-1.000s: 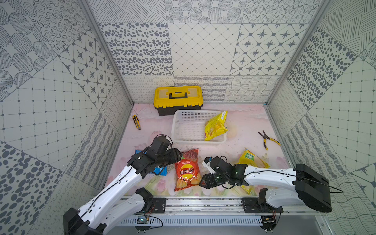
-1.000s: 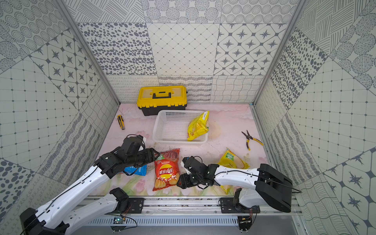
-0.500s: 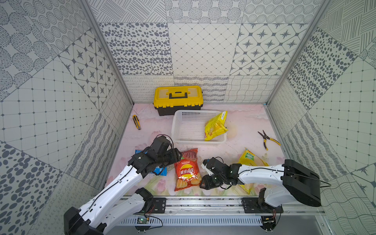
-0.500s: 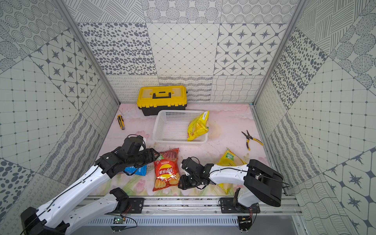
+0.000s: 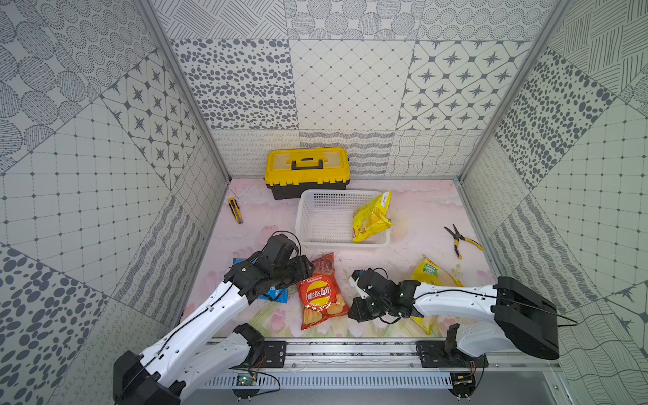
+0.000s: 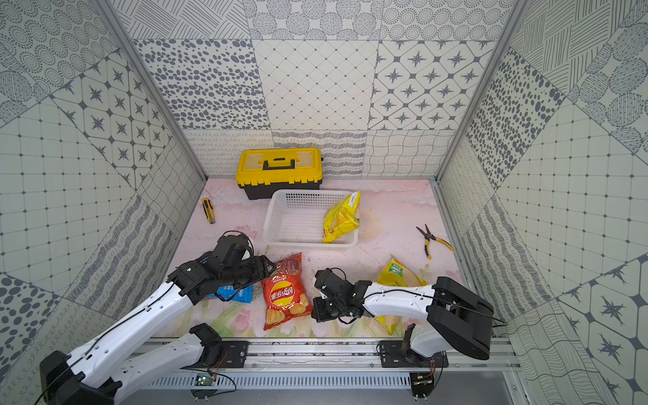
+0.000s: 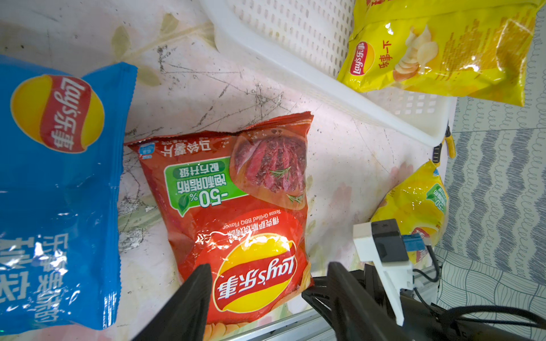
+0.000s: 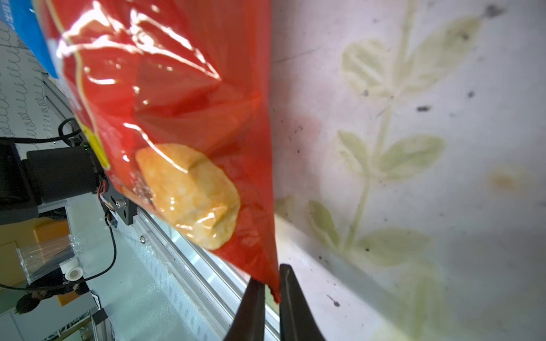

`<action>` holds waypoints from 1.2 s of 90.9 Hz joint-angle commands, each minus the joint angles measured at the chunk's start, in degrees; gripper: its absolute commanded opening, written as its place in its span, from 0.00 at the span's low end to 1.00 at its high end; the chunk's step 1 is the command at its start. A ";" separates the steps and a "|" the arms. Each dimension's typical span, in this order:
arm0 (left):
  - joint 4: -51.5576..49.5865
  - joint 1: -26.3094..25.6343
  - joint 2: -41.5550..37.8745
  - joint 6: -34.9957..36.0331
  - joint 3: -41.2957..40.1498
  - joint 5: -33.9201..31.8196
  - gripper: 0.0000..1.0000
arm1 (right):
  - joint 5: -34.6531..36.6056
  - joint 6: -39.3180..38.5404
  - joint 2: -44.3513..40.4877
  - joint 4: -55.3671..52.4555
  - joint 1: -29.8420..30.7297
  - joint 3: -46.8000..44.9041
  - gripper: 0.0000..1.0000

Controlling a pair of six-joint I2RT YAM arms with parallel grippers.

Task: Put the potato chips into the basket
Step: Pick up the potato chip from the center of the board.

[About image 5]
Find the blue chips bag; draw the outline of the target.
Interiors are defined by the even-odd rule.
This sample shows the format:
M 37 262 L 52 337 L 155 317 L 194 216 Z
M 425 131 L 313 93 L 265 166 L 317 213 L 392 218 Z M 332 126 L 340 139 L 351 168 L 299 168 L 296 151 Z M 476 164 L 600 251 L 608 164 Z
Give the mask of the blue chips bag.
M 226 282 L 233 283 L 251 304 L 255 300 L 268 300 L 286 304 L 289 300 L 288 288 L 280 289 L 271 281 L 267 273 L 254 260 L 233 259 L 231 270 L 225 276 Z

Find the red chips bag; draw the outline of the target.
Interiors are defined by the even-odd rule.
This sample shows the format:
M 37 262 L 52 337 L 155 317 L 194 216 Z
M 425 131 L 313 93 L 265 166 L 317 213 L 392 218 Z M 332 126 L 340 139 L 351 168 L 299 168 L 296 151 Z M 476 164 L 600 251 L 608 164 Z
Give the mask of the red chips bag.
M 345 317 L 350 307 L 342 296 L 336 279 L 333 253 L 317 258 L 312 276 L 299 283 L 298 292 L 304 307 L 301 330 L 315 327 L 331 318 Z

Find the white plastic basket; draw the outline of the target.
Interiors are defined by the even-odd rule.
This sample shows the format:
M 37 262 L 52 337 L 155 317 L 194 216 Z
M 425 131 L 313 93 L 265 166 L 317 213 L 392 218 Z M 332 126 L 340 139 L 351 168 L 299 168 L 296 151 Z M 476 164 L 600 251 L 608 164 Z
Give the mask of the white plastic basket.
M 391 231 L 353 243 L 354 212 L 381 194 L 371 190 L 306 190 L 301 194 L 295 234 L 312 249 L 371 250 L 387 247 Z

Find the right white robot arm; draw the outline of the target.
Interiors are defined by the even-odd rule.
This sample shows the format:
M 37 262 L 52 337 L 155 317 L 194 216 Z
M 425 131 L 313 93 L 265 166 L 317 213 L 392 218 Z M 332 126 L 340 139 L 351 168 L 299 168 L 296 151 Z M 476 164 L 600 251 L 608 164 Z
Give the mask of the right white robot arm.
M 448 327 L 445 352 L 472 358 L 518 349 L 538 359 L 560 357 L 557 308 L 523 283 L 500 277 L 494 285 L 445 287 L 405 280 L 395 283 L 374 269 L 349 278 L 359 296 L 349 318 L 369 322 L 384 316 L 398 322 L 412 317 L 468 318 L 474 324 Z

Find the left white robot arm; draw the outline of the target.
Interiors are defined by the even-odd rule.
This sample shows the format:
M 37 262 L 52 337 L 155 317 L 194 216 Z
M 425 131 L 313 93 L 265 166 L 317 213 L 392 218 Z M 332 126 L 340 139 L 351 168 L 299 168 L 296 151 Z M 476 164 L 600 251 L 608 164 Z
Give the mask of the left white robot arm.
M 314 269 L 294 233 L 273 233 L 261 251 L 233 264 L 187 319 L 141 353 L 128 350 L 116 360 L 114 403 L 180 404 L 225 371 L 261 365 L 265 339 L 247 323 L 221 343 L 206 344 L 269 290 L 287 290 L 309 279 Z

